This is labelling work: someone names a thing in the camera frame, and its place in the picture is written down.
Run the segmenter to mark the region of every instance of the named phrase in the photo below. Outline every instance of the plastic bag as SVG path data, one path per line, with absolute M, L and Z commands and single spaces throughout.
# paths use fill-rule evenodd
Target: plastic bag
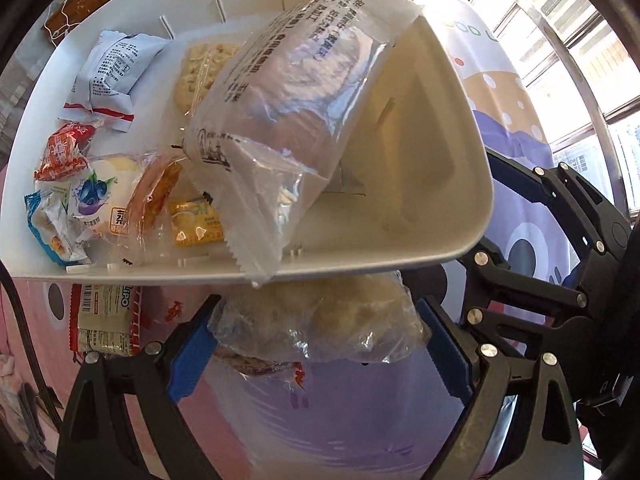
M 216 339 L 270 362 L 394 362 L 431 331 L 398 273 L 237 286 L 212 316 Z
M 263 283 L 329 183 L 410 0 L 309 0 L 244 44 L 191 120 L 191 175 L 220 213 L 229 248 Z
M 180 178 L 182 166 L 171 154 L 153 154 L 145 157 L 145 171 L 136 183 L 125 212 L 125 225 L 118 245 L 124 249 L 122 260 L 139 265 L 148 260 L 148 236 L 163 211 L 169 194 Z
M 80 222 L 69 218 L 64 199 L 53 190 L 25 196 L 27 224 L 51 261 L 63 267 L 88 264 L 90 261 L 79 242 L 84 229 Z
M 102 118 L 107 126 L 129 131 L 134 119 L 129 92 L 169 40 L 104 30 L 80 69 L 61 119 L 87 122 Z

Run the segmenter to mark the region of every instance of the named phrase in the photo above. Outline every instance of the cartoon print fabric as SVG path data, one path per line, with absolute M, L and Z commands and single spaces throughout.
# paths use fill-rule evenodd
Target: cartoon print fabric
M 537 115 L 513 65 L 466 2 L 418 0 L 450 58 L 487 146 L 532 168 L 552 157 Z M 569 271 L 568 245 L 545 208 L 495 185 L 486 232 L 517 272 L 561 282 Z M 414 299 L 434 294 L 453 319 L 460 316 L 465 270 L 457 262 L 404 273 Z M 79 364 L 68 350 L 66 285 L 17 283 L 47 383 L 63 404 Z M 146 288 L 141 343 L 164 340 L 220 287 Z M 6 297 L 4 316 L 12 353 L 23 376 L 28 364 Z M 495 305 L 506 312 L 511 307 Z M 542 316 L 526 314 L 543 322 Z M 129 407 L 150 470 L 166 478 L 136 402 Z M 336 361 L 306 367 L 304 388 L 281 381 L 245 379 L 211 361 L 180 410 L 200 446 L 228 480 L 417 480 L 433 461 L 463 409 L 449 395 L 428 350 L 393 364 Z M 477 475 L 489 472 L 504 441 L 513 399 L 504 403 L 494 438 Z

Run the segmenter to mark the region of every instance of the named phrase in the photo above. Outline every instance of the blue gripper pad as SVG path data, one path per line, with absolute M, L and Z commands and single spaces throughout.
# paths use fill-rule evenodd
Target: blue gripper pad
M 189 397 L 207 367 L 218 342 L 207 329 L 209 317 L 193 332 L 171 364 L 171 379 L 166 392 L 176 404 L 183 397 Z
M 426 301 L 416 301 L 415 309 L 433 333 L 427 350 L 442 382 L 449 395 L 459 398 L 466 406 L 474 392 L 468 382 L 469 365 L 463 353 Z

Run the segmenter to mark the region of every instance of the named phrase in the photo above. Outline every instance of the barcode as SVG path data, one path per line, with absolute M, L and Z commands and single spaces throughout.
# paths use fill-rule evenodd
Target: barcode
M 85 285 L 82 287 L 82 311 L 91 312 L 91 285 Z

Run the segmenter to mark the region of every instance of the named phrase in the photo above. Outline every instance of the yellow snack packet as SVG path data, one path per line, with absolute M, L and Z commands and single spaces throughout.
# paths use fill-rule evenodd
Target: yellow snack packet
M 169 212 L 174 243 L 177 246 L 208 244 L 225 238 L 220 217 L 205 198 L 172 202 L 169 204 Z

